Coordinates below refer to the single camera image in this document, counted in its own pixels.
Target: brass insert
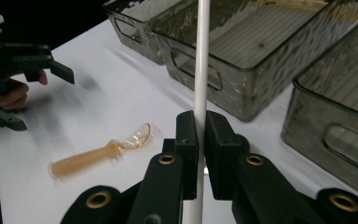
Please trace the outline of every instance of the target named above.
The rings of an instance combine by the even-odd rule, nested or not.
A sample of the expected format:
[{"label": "brass insert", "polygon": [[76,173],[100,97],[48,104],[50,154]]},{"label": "brass insert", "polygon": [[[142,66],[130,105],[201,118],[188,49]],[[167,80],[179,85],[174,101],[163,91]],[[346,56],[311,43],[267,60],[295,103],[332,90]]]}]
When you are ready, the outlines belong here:
[{"label": "brass insert", "polygon": [[104,207],[111,200],[110,192],[107,190],[101,190],[99,192],[91,194],[87,201],[86,206],[89,208]]},{"label": "brass insert", "polygon": [[163,155],[158,158],[159,163],[169,165],[175,162],[175,157],[171,155]]},{"label": "brass insert", "polygon": [[255,156],[255,155],[246,157],[246,161],[252,165],[263,165],[264,164],[264,160],[261,157]]},{"label": "brass insert", "polygon": [[332,194],[329,197],[330,202],[336,207],[347,211],[347,212],[357,212],[358,204],[357,202],[347,195],[344,194]]}]

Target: white pole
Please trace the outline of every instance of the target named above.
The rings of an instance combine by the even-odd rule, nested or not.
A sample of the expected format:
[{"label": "white pole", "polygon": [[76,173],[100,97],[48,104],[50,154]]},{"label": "white pole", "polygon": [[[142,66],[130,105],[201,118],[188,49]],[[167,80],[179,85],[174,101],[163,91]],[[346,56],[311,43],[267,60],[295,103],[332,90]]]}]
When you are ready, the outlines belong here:
[{"label": "white pole", "polygon": [[199,0],[197,25],[196,77],[194,86],[194,117],[200,152],[197,180],[197,199],[190,203],[190,223],[202,223],[203,180],[204,180],[204,134],[206,102],[208,87],[208,54],[209,54],[209,14],[210,0]]}]

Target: white table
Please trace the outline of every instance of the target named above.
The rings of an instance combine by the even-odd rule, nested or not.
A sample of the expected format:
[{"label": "white table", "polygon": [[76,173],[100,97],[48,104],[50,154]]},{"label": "white table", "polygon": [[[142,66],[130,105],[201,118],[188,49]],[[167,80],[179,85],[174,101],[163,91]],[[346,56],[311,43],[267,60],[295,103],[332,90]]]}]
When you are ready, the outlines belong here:
[{"label": "white table", "polygon": [[[175,137],[176,116],[193,109],[194,92],[170,78],[164,65],[122,45],[110,21],[53,50],[53,56],[74,70],[76,84],[55,76],[48,76],[47,86],[30,83],[26,110],[16,115],[28,130],[0,128],[0,197],[6,224],[60,223],[86,189],[106,185],[123,191],[133,186],[161,152],[163,139]],[[252,144],[252,151],[268,157],[298,191],[315,197],[319,189],[336,187],[358,195],[282,142],[291,90],[250,123],[210,103],[208,110],[226,116],[234,131]],[[154,128],[148,146],[63,179],[48,175],[50,162],[103,147],[145,122]],[[235,223],[231,202],[215,201],[208,176],[204,182],[204,223]],[[188,202],[183,223],[188,223]]]}]

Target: finger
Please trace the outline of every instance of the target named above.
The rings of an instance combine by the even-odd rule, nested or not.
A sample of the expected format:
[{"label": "finger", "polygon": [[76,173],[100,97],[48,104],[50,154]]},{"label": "finger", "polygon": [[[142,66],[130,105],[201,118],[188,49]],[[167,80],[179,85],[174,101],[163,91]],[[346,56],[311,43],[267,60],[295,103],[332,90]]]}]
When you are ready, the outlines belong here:
[{"label": "finger", "polygon": [[42,85],[48,85],[48,75],[44,70],[39,70],[39,83]]},{"label": "finger", "polygon": [[23,105],[25,105],[26,100],[27,100],[27,94],[23,95],[19,100],[13,102],[10,105],[1,106],[1,108],[5,110],[18,109],[21,108]]},{"label": "finger", "polygon": [[21,97],[26,95],[26,92],[29,90],[28,85],[26,85],[25,83],[19,82],[14,79],[9,80],[8,82],[15,86],[15,88],[12,89],[8,94],[0,96],[0,107],[13,104]]}]

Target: plastic container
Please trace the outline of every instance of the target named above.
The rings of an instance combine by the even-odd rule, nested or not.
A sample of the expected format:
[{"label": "plastic container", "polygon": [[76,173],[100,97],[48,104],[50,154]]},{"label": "plastic container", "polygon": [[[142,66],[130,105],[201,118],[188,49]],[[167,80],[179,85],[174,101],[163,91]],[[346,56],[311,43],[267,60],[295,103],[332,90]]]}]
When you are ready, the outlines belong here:
[{"label": "plastic container", "polygon": [[154,23],[173,16],[177,11],[196,0],[117,0],[103,4],[121,43],[139,52],[151,61],[164,64],[156,38],[152,33]]},{"label": "plastic container", "polygon": [[[197,24],[197,10],[193,6],[154,26],[169,75],[191,90],[197,40],[197,26],[192,24]],[[211,20],[222,11],[212,1]],[[167,32],[180,18],[186,18],[186,27]],[[253,120],[357,18],[358,3],[352,1],[249,1],[211,28],[208,100],[240,121]]]},{"label": "plastic container", "polygon": [[294,79],[282,140],[358,190],[358,25]]}]

